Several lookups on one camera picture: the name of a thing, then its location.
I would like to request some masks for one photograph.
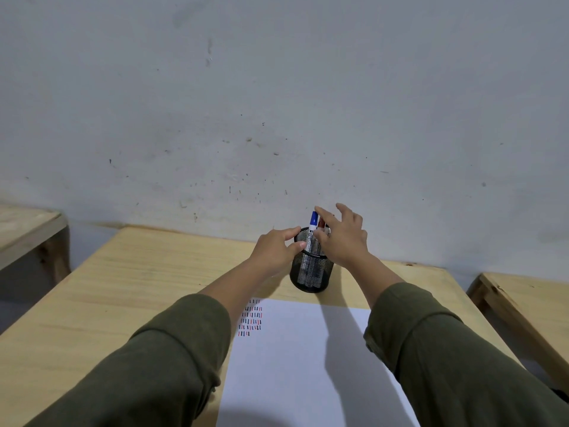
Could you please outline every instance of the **person's right hand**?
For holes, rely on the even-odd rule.
[[[332,262],[349,269],[367,255],[367,232],[361,229],[364,219],[359,214],[344,204],[338,203],[336,207],[342,213],[341,222],[324,208],[314,208],[331,229],[330,236],[326,236],[322,229],[315,230],[314,236]]]

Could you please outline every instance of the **sleeve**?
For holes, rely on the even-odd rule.
[[[569,405],[417,286],[386,289],[364,339],[423,427],[569,425]]]
[[[231,341],[225,308],[181,298],[140,328],[29,427],[189,426],[220,384]]]

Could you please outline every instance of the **blue marker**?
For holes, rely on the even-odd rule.
[[[306,251],[311,251],[312,246],[312,234],[318,227],[318,213],[316,211],[312,211],[312,217],[310,218],[310,225],[309,225],[309,235],[306,237]]]

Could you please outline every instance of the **wood grain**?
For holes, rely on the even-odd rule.
[[[57,211],[0,204],[0,269],[67,226]]]
[[[486,288],[484,301],[569,394],[569,283],[500,273],[482,273],[478,280],[475,286]]]
[[[124,344],[138,327],[249,257],[253,246],[159,230],[122,229],[0,336],[3,425],[24,424]],[[387,265],[403,279],[430,290],[480,336],[515,359],[448,272],[398,262]],[[316,295],[295,288],[286,274],[267,281],[257,295],[319,303]],[[321,301],[367,308],[357,283],[337,266]],[[196,425],[215,425],[222,393],[223,386]]]

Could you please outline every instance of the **black mesh pen holder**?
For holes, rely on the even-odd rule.
[[[306,241],[309,229],[303,228],[294,237],[294,241]],[[290,269],[290,280],[298,289],[304,292],[318,293],[328,287],[334,262],[325,257],[303,250],[293,259]]]

